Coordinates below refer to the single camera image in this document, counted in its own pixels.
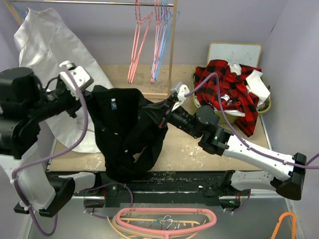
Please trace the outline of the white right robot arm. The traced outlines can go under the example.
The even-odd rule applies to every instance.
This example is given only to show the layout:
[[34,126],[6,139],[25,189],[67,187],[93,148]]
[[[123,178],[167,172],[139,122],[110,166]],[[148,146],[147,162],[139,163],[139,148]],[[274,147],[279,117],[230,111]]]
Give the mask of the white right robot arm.
[[283,154],[243,140],[218,125],[219,116],[210,106],[201,106],[191,115],[183,107],[175,106],[173,96],[142,107],[142,111],[158,125],[174,125],[194,138],[207,153],[241,160],[258,171],[230,171],[222,182],[222,191],[233,195],[236,191],[262,189],[298,201],[302,198],[306,156]]

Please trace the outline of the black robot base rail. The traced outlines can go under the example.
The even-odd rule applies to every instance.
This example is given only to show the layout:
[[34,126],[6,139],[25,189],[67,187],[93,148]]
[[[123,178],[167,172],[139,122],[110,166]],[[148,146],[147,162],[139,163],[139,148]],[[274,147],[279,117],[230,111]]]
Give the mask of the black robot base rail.
[[75,193],[75,198],[103,200],[105,207],[134,204],[205,204],[237,207],[250,190],[230,186],[231,171],[154,171],[131,182],[113,185],[104,172],[97,172],[96,187],[91,192]]

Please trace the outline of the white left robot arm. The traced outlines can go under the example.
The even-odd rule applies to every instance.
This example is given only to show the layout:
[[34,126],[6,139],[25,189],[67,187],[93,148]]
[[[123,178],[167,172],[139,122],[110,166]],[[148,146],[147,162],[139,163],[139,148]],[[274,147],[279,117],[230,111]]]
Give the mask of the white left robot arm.
[[80,101],[89,96],[93,83],[89,73],[73,63],[64,63],[56,77],[56,88],[44,88],[27,67],[11,68],[0,74],[0,153],[1,167],[20,196],[16,213],[38,211],[43,217],[55,216],[80,191],[101,193],[103,184],[92,172],[49,176],[39,161],[39,124],[66,112],[75,118]]

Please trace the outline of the black button shirt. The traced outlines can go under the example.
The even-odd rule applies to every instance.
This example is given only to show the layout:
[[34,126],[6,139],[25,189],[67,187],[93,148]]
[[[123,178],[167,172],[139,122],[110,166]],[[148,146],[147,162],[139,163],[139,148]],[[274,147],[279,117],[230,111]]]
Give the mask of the black button shirt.
[[86,104],[107,176],[118,182],[141,178],[158,160],[168,127],[144,113],[150,101],[138,89],[95,85],[91,94]]

